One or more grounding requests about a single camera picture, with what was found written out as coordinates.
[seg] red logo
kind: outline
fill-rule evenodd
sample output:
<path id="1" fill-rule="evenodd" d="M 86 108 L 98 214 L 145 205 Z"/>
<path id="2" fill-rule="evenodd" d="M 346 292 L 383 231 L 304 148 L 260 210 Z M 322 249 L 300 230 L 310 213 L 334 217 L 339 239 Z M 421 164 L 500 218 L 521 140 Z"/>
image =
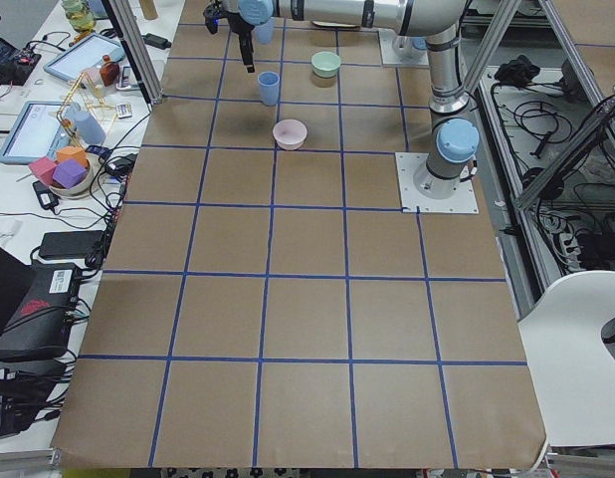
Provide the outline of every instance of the red logo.
<path id="1" fill-rule="evenodd" d="M 44 309 L 46 307 L 51 307 L 51 304 L 49 304 L 48 302 L 45 301 L 41 301 L 39 299 L 34 299 L 32 301 L 29 301 L 25 307 L 23 307 L 20 310 L 20 317 L 24 317 L 24 316 L 28 316 L 30 314 L 33 314 L 34 312 L 38 312 L 41 309 Z"/>

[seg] green bowl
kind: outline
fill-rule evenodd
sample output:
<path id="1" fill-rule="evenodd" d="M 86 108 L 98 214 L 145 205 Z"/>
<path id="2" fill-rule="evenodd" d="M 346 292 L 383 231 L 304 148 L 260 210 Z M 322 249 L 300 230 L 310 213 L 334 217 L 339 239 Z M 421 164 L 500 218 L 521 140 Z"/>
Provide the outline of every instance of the green bowl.
<path id="1" fill-rule="evenodd" d="M 321 78 L 335 77 L 340 68 L 340 56 L 332 52 L 318 52 L 311 57 L 311 68 Z"/>

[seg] orange block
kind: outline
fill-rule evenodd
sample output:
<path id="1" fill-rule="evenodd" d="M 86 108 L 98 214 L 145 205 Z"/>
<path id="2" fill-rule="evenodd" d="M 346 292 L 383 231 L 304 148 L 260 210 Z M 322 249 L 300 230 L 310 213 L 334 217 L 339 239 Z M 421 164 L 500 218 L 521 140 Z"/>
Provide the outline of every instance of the orange block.
<path id="1" fill-rule="evenodd" d="M 56 161 L 58 163 L 65 162 L 67 159 L 74 159 L 85 168 L 89 168 L 89 160 L 87 152 L 83 147 L 65 146 L 56 151 Z"/>

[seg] bowl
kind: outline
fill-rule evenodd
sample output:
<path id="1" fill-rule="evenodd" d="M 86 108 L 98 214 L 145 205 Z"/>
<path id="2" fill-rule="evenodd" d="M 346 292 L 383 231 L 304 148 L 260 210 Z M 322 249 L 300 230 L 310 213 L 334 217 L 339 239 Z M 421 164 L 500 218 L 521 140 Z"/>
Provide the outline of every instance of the bowl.
<path id="1" fill-rule="evenodd" d="M 93 182 L 95 176 L 95 168 L 89 161 L 89 168 L 87 169 L 87 174 L 85 175 L 84 179 L 78 184 L 67 189 L 66 187 L 55 185 L 57 183 L 54 183 L 49 186 L 49 189 L 51 189 L 51 192 L 60 197 L 64 197 L 67 199 L 80 199 L 81 197 L 85 197 L 87 194 L 89 194 L 89 187 L 91 186 L 91 183 Z"/>
<path id="2" fill-rule="evenodd" d="M 308 129 L 297 119 L 284 119 L 275 124 L 272 135 L 281 149 L 293 150 L 303 145 Z"/>
<path id="3" fill-rule="evenodd" d="M 340 56 L 332 52 L 315 53 L 311 57 L 311 68 L 318 77 L 335 77 L 340 68 Z"/>

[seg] bowl of blocks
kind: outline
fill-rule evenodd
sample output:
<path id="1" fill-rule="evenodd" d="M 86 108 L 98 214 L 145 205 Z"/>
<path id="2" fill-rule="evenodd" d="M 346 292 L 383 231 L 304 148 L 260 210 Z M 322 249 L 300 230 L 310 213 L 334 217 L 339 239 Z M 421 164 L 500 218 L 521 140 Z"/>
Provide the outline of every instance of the bowl of blocks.
<path id="1" fill-rule="evenodd" d="M 86 152 L 78 146 L 58 149 L 56 159 L 41 157 L 29 164 L 38 180 L 54 194 L 68 199 L 78 199 L 89 194 L 95 171 Z"/>

